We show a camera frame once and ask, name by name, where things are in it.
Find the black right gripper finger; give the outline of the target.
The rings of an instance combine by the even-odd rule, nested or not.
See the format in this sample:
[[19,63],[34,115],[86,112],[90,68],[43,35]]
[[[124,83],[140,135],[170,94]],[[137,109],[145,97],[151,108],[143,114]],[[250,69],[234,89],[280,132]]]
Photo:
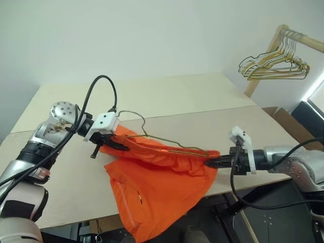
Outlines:
[[205,166],[212,169],[231,168],[231,162],[207,161],[205,162]]
[[211,158],[207,160],[208,163],[230,163],[231,156],[230,155],[222,155],[218,158]]

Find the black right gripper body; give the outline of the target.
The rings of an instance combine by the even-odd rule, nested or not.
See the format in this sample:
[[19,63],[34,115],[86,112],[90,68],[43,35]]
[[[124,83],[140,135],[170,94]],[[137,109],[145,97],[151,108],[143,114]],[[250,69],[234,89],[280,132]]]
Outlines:
[[238,154],[238,158],[235,159],[236,147],[230,147],[229,156],[230,156],[230,165],[232,166],[235,163],[234,175],[247,175],[250,172],[249,158],[248,154],[244,149]]

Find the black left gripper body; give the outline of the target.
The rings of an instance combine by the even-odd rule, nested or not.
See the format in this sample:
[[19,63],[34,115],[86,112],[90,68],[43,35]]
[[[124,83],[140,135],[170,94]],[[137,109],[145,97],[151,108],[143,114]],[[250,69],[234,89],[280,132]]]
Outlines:
[[95,159],[97,157],[97,154],[100,150],[100,148],[104,145],[104,144],[108,144],[108,141],[110,140],[111,136],[113,134],[101,134],[99,132],[95,132],[91,137],[90,137],[90,141],[96,145],[93,153],[91,154],[91,158]]

